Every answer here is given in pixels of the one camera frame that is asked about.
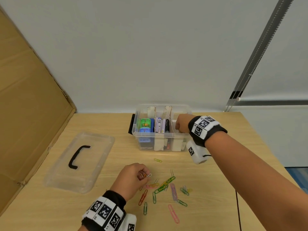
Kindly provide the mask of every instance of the transparent storage box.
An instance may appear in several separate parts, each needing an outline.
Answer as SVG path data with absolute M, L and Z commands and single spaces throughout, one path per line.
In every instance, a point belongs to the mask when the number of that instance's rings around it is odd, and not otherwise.
M 88 193 L 109 155 L 112 136 L 81 132 L 65 149 L 44 178 L 44 184 L 80 194 Z
M 148 118 L 148 107 L 156 108 L 156 117 L 161 117 L 166 106 L 172 106 L 170 133 L 139 132 L 140 120 Z M 129 133 L 135 136 L 141 151 L 187 151 L 186 143 L 191 140 L 187 133 L 175 129 L 179 114 L 191 114 L 188 105 L 141 104 L 137 106 L 135 117 L 132 117 Z

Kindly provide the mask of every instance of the gray gap between blinds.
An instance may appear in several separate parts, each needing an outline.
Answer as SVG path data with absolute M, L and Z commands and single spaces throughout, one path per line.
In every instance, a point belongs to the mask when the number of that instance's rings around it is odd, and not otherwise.
M 252 74 L 254 73 L 257 65 L 259 64 L 264 52 L 266 51 L 268 45 L 270 44 L 272 38 L 274 37 L 278 27 L 280 26 L 284 16 L 286 15 L 288 9 L 290 8 L 293 0 L 279 0 L 274 11 L 268 20 L 264 31 L 262 32 L 259 41 L 256 44 L 242 74 L 239 78 L 234 92 L 231 94 L 225 112 L 229 112 L 230 109 L 237 105 L 237 98 L 241 97 L 247 83 L 249 82 Z

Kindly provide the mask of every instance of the person's left hand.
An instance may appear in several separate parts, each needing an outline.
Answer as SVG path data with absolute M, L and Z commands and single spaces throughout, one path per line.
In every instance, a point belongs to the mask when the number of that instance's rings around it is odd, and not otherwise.
M 144 164 L 134 163 L 126 165 L 119 173 L 110 190 L 120 194 L 126 202 L 129 201 L 134 197 L 140 187 L 144 186 L 150 180 L 149 177 L 143 178 L 139 172 L 142 175 L 148 175 L 150 173 Z

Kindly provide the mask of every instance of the wood grain surface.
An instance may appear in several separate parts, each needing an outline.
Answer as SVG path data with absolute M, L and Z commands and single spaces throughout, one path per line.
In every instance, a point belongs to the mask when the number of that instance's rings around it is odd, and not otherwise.
M 293 181 L 241 113 L 207 114 L 216 118 L 233 138 Z M 157 194 L 157 203 L 153 204 L 153 190 L 149 190 L 145 199 L 148 214 L 144 216 L 143 205 L 138 206 L 143 191 L 138 192 L 125 206 L 127 213 L 137 216 L 136 231 L 240 230 L 235 190 L 214 160 L 195 165 L 188 152 L 140 151 L 134 136 L 128 134 L 131 116 L 124 113 L 74 114 L 37 173 L 0 217 L 1 230 L 76 231 L 84 211 L 110 188 L 125 165 L 135 162 L 147 165 L 152 173 L 152 181 L 159 178 L 160 183 L 171 177 L 172 169 L 179 199 L 188 204 L 187 207 L 175 204 L 169 189 Z M 43 179 L 47 171 L 72 139 L 82 131 L 115 137 L 115 143 L 94 188 L 82 195 L 45 187 Z M 162 163 L 154 161 L 154 158 L 161 159 Z M 189 196 L 180 191 L 183 184 L 193 189 Z M 173 221 L 168 204 L 172 204 L 177 213 L 179 224 Z M 262 230 L 262 225 L 240 197 L 239 206 L 242 230 Z

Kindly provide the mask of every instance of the green paper clip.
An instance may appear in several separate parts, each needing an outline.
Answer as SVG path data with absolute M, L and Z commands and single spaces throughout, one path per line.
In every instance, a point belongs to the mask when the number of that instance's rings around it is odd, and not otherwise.
M 143 207 L 143 214 L 146 215 L 147 213 L 148 213 L 148 203 L 145 202 Z
M 184 188 L 180 188 L 180 191 L 182 191 L 184 194 L 189 195 L 189 193 L 184 189 Z
M 175 179 L 175 176 L 172 176 L 167 181 L 165 181 L 155 192 L 155 194 L 158 194 L 159 192 L 162 192 L 170 182 L 172 182 Z
M 153 192 L 153 203 L 156 204 L 156 194 Z
M 181 205 L 187 207 L 187 203 L 184 203 L 182 200 L 179 200 L 179 199 L 178 199 L 178 202 L 179 202 L 179 204 L 181 204 Z

